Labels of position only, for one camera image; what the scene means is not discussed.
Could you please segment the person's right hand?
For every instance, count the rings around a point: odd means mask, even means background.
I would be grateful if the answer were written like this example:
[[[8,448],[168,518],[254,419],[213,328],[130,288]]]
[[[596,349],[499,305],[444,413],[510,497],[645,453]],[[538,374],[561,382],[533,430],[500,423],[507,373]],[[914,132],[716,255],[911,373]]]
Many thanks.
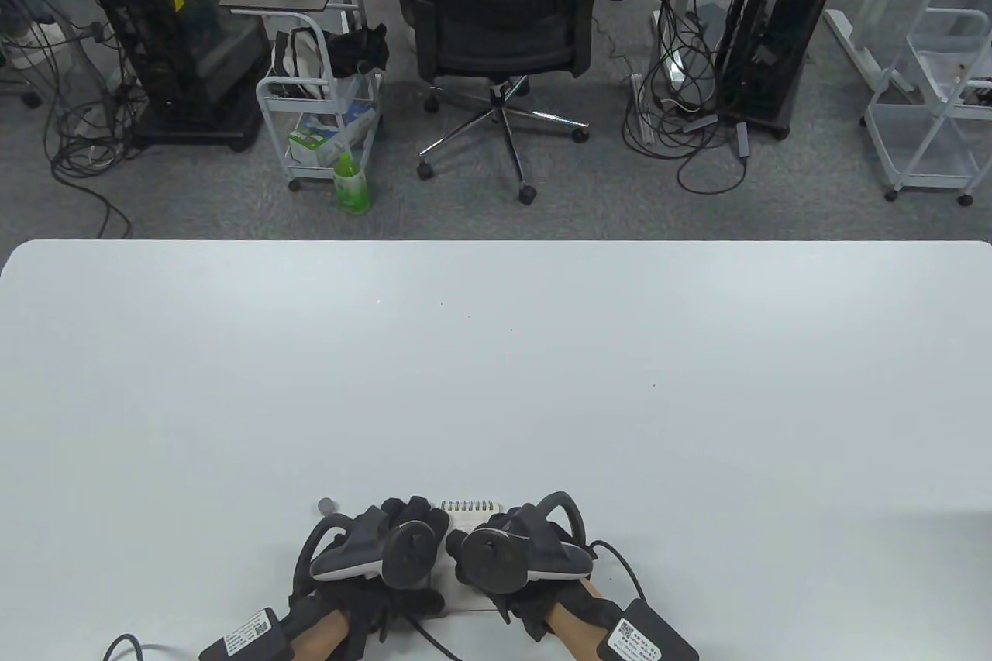
[[[619,605],[586,587],[593,554],[580,509],[564,491],[497,512],[470,531],[451,530],[444,548],[456,578],[488,597],[506,623],[520,618],[535,641],[559,634],[549,620],[557,607],[606,632],[622,618]]]

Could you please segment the person's left hand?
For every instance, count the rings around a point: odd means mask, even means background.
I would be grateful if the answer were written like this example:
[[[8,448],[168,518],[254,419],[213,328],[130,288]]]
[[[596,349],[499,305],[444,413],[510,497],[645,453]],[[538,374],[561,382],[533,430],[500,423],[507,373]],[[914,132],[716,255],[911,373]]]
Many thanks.
[[[302,544],[282,628],[297,659],[358,660],[394,623],[424,639],[446,602],[431,586],[449,516],[423,497],[390,498],[355,517],[325,515]]]

